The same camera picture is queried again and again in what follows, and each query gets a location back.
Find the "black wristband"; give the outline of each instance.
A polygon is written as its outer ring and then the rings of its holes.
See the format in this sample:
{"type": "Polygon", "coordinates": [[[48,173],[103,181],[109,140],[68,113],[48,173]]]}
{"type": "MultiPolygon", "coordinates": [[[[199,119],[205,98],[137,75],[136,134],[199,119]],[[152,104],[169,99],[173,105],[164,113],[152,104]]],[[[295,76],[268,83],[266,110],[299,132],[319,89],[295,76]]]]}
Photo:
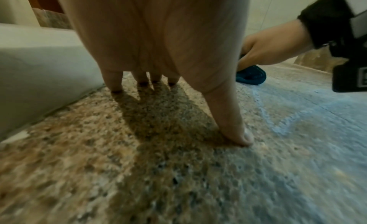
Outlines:
{"type": "Polygon", "coordinates": [[[341,37],[353,38],[350,19],[353,13],[345,0],[317,0],[301,12],[298,19],[310,33],[316,49],[341,37]]]}

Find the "blue cloth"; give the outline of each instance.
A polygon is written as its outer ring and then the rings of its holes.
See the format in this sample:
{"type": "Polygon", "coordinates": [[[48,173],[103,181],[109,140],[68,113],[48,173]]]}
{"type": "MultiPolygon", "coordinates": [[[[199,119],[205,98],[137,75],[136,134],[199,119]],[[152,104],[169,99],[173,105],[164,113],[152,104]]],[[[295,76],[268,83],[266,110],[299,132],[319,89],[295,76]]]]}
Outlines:
{"type": "Polygon", "coordinates": [[[236,81],[244,84],[260,85],[266,80],[266,73],[258,66],[250,66],[236,73],[236,81]]]}

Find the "black device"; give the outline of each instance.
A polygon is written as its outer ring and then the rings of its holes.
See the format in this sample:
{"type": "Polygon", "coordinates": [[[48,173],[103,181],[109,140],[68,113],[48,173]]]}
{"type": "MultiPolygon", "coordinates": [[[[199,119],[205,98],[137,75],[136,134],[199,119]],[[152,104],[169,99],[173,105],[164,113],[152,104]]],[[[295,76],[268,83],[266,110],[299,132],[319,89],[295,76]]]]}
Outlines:
{"type": "Polygon", "coordinates": [[[350,93],[367,91],[367,34],[358,39],[340,38],[329,43],[331,55],[349,59],[334,67],[333,91],[350,93]]]}

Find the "human hand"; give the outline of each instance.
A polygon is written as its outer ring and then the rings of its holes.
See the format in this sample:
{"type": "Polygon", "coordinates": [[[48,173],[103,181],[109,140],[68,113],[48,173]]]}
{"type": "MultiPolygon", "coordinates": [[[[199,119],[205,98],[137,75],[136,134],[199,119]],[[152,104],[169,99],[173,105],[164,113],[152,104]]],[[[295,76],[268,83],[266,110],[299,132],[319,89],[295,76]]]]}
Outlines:
{"type": "Polygon", "coordinates": [[[247,36],[237,66],[241,71],[252,65],[272,65],[313,49],[311,37],[296,19],[247,36]]]}
{"type": "Polygon", "coordinates": [[[201,92],[221,132],[253,142],[237,102],[235,72],[249,0],[59,0],[106,86],[180,76],[201,92]]]}

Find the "granite floor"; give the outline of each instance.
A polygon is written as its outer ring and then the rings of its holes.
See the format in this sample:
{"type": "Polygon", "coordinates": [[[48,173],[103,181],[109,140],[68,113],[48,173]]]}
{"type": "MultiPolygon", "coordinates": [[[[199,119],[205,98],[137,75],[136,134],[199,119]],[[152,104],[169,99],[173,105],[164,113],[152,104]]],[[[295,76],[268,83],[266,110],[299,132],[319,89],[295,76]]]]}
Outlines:
{"type": "Polygon", "coordinates": [[[367,223],[367,95],[263,69],[265,84],[237,84],[251,148],[183,80],[131,76],[0,144],[0,224],[367,223]]]}

